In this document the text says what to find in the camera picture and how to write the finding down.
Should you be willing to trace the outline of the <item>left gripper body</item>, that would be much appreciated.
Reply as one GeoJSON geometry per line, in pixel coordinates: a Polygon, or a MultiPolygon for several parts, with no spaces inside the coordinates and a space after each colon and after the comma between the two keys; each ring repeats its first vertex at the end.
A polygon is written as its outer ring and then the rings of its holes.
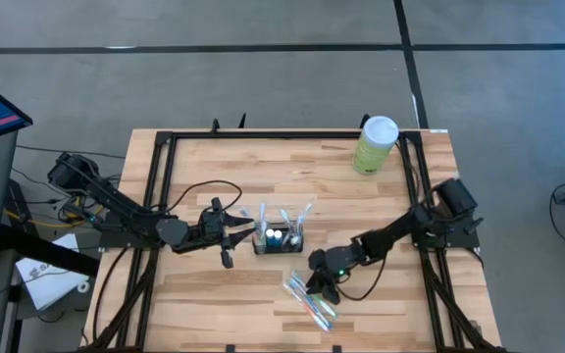
{"type": "Polygon", "coordinates": [[[224,210],[220,199],[213,198],[211,206],[201,212],[198,224],[190,229],[186,248],[192,251],[220,245],[222,264],[226,269],[231,269],[231,241],[227,232],[231,224],[231,216],[224,210]]]}

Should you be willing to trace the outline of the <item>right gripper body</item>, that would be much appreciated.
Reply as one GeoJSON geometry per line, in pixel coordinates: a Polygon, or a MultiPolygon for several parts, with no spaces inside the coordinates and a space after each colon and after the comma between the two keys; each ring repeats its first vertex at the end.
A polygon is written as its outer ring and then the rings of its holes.
{"type": "Polygon", "coordinates": [[[308,258],[309,269],[322,275],[323,284],[337,283],[340,277],[360,263],[358,251],[352,246],[337,246],[328,250],[313,251],[308,258]]]}

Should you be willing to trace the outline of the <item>green handled toothbrush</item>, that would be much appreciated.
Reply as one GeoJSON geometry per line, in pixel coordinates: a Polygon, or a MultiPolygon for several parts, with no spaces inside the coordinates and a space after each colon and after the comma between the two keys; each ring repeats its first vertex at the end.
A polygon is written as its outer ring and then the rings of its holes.
{"type": "MultiPolygon", "coordinates": [[[[305,285],[301,276],[296,271],[291,272],[291,277],[302,288],[302,290],[304,292],[308,292],[307,286],[305,285]]],[[[337,318],[336,311],[333,309],[333,307],[327,301],[325,301],[324,299],[322,299],[319,296],[316,296],[315,294],[308,294],[308,296],[311,297],[318,304],[318,306],[321,308],[321,310],[324,313],[328,314],[329,316],[331,316],[333,318],[337,318]]]]}
{"type": "Polygon", "coordinates": [[[281,217],[285,221],[286,227],[287,227],[287,231],[285,233],[285,236],[282,239],[282,245],[286,245],[288,243],[289,239],[291,238],[291,232],[292,232],[291,219],[290,219],[288,212],[286,211],[285,208],[279,208],[279,212],[280,212],[281,217]]]}

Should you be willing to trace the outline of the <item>green disinfecting wipes canister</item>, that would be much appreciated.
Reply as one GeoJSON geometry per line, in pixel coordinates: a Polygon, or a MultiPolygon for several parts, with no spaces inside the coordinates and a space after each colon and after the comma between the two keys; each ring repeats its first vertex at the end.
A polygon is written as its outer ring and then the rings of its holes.
{"type": "Polygon", "coordinates": [[[373,116],[361,129],[352,166],[363,175],[377,173],[399,136],[399,127],[386,116],[373,116]]]}

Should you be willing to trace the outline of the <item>black support beam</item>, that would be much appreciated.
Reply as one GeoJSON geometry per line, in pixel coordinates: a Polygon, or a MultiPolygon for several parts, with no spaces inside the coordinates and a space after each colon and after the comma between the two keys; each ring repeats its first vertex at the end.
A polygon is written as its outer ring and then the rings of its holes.
{"type": "Polygon", "coordinates": [[[95,258],[5,225],[0,226],[0,250],[89,277],[96,276],[100,265],[95,258]]]}

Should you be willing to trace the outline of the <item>white printed paper sheet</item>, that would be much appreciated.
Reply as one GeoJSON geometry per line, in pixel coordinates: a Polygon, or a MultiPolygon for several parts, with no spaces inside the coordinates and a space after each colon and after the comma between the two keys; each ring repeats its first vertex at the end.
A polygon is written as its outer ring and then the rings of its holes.
{"type": "Polygon", "coordinates": [[[89,276],[57,268],[30,258],[17,261],[16,268],[21,275],[31,302],[38,311],[48,308],[71,291],[77,290],[77,285],[80,282],[88,281],[90,283],[89,276]]]}

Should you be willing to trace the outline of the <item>black aluminium table frame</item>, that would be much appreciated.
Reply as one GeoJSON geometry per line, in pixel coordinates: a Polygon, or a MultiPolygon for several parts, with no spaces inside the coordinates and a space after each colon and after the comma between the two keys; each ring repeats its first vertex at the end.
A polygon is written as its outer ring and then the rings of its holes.
{"type": "Polygon", "coordinates": [[[396,242],[380,260],[357,266],[338,285],[330,328],[285,288],[296,271],[306,284],[308,258],[383,228],[431,188],[458,178],[448,133],[405,129],[375,174],[352,166],[356,129],[137,129],[119,190],[153,211],[190,225],[218,197],[227,212],[247,208],[259,225],[292,223],[313,199],[303,251],[257,255],[252,235],[222,264],[221,247],[177,254],[170,246],[106,246],[79,353],[507,353],[502,347],[472,235],[396,242]]]}

